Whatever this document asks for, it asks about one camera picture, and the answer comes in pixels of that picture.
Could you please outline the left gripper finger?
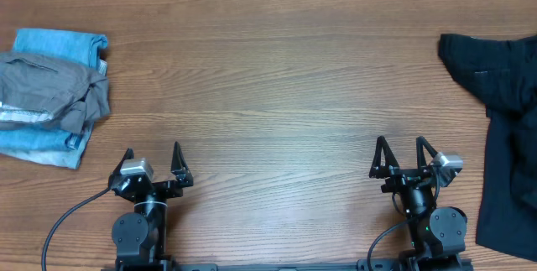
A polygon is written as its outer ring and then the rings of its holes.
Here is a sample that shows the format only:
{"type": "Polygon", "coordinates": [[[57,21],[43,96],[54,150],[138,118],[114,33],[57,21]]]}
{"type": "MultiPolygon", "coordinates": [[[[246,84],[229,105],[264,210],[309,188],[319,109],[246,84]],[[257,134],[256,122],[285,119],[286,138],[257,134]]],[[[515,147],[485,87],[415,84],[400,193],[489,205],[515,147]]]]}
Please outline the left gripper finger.
{"type": "Polygon", "coordinates": [[[126,160],[129,160],[129,159],[132,159],[134,157],[134,153],[133,153],[133,150],[131,148],[128,148],[125,152],[125,154],[123,155],[122,159],[120,160],[120,162],[118,163],[117,167],[114,169],[114,171],[112,172],[112,175],[119,175],[120,174],[120,171],[121,171],[121,168],[123,166],[123,163],[126,161],[126,160]]]}
{"type": "Polygon", "coordinates": [[[180,143],[177,141],[174,143],[170,172],[173,175],[188,175],[190,173],[190,169],[185,161],[180,143]]]}

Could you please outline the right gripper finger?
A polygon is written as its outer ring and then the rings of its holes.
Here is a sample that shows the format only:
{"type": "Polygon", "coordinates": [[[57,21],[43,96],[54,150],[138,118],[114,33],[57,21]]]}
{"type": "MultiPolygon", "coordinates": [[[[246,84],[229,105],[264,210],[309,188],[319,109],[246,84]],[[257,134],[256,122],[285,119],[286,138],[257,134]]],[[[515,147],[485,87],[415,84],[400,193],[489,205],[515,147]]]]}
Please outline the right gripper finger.
{"type": "Polygon", "coordinates": [[[384,136],[377,138],[370,178],[388,178],[399,170],[399,163],[384,136]]]}
{"type": "Polygon", "coordinates": [[[428,165],[425,159],[425,152],[427,152],[432,158],[438,154],[438,152],[430,145],[425,137],[419,136],[416,139],[417,167],[419,169],[422,169],[428,165]]]}

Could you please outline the black shorts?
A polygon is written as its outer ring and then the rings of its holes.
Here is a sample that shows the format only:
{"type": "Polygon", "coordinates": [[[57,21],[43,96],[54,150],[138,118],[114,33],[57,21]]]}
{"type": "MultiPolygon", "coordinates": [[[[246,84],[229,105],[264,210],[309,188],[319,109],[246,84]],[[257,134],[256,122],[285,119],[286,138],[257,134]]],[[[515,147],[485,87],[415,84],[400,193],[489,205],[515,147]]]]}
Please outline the black shorts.
{"type": "Polygon", "coordinates": [[[518,116],[536,108],[536,38],[442,34],[438,55],[452,79],[489,108],[518,116]]]}

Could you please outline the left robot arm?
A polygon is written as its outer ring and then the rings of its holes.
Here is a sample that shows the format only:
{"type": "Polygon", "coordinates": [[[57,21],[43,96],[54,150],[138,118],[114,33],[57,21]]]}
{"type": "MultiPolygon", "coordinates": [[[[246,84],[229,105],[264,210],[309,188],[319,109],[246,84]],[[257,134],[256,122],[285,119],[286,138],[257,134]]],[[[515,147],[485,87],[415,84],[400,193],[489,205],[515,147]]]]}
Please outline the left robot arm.
{"type": "Polygon", "coordinates": [[[133,203],[133,211],[112,225],[116,245],[116,270],[176,270],[177,262],[166,253],[167,200],[180,198],[194,184],[179,143],[174,144],[172,180],[154,182],[154,170],[145,158],[136,159],[128,149],[111,173],[108,187],[116,196],[133,203]]]}

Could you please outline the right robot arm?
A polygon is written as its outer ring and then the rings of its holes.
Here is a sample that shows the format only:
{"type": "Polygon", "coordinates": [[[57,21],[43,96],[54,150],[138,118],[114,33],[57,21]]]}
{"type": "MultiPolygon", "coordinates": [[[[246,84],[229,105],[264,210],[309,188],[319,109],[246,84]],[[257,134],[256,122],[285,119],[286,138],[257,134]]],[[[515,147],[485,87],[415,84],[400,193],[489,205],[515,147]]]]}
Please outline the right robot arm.
{"type": "Polygon", "coordinates": [[[439,207],[442,187],[447,187],[462,171],[463,160],[457,154],[435,150],[422,136],[416,139],[416,167],[400,167],[385,137],[377,138],[369,176],[381,179],[381,191],[400,198],[392,199],[404,220],[382,232],[368,249],[366,270],[472,270],[472,262],[463,260],[466,249],[467,216],[456,207],[439,207]],[[406,227],[411,249],[395,259],[373,260],[373,250],[388,234],[406,227]]]}

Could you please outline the folded blue jeans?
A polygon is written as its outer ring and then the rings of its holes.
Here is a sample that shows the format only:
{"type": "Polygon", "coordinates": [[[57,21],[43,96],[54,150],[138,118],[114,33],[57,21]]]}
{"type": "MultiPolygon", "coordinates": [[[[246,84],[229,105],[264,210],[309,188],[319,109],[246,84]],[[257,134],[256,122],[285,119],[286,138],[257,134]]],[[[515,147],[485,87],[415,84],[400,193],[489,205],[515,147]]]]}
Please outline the folded blue jeans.
{"type": "MultiPolygon", "coordinates": [[[[68,60],[95,69],[107,77],[107,62],[101,58],[101,52],[107,46],[107,36],[104,34],[20,29],[9,51],[68,60]]],[[[1,129],[1,152],[37,164],[77,169],[94,124],[95,122],[86,124],[80,133],[38,127],[1,129]]]]}

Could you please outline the dark navy garment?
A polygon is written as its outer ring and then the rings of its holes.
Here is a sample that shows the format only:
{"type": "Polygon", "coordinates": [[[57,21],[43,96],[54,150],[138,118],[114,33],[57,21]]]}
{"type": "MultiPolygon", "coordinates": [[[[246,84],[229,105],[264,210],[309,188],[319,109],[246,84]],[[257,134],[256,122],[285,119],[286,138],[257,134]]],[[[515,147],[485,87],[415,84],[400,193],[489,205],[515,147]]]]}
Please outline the dark navy garment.
{"type": "Polygon", "coordinates": [[[518,258],[536,260],[536,209],[513,193],[513,122],[488,108],[477,244],[518,258]]]}

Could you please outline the folded grey shorts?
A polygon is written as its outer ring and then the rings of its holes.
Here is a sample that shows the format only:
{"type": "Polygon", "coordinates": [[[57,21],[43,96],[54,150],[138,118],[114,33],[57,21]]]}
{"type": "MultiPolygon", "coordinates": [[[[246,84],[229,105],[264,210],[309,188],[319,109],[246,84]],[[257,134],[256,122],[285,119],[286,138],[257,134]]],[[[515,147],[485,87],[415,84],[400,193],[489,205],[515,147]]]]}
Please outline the folded grey shorts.
{"type": "Polygon", "coordinates": [[[110,114],[109,81],[95,69],[45,55],[1,53],[1,129],[80,133],[110,114]]]}

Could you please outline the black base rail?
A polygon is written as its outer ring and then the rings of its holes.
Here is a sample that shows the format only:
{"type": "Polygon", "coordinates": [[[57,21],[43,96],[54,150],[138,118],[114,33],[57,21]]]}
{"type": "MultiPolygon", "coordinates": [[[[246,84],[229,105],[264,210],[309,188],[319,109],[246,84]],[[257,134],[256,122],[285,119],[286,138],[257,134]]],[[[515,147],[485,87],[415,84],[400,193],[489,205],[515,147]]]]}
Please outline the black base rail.
{"type": "MultiPolygon", "coordinates": [[[[356,263],[299,263],[299,264],[250,264],[250,265],[233,265],[219,266],[214,263],[204,264],[177,264],[168,268],[163,266],[143,267],[143,268],[124,268],[109,267],[103,268],[103,271],[113,270],[176,270],[176,271],[395,271],[410,270],[403,267],[397,259],[372,259],[372,267],[369,268],[366,259],[360,259],[356,263]]],[[[425,263],[420,270],[462,270],[473,271],[474,267],[470,259],[463,259],[461,267],[456,267],[451,263],[441,263],[439,267],[433,267],[431,263],[425,263]]]]}

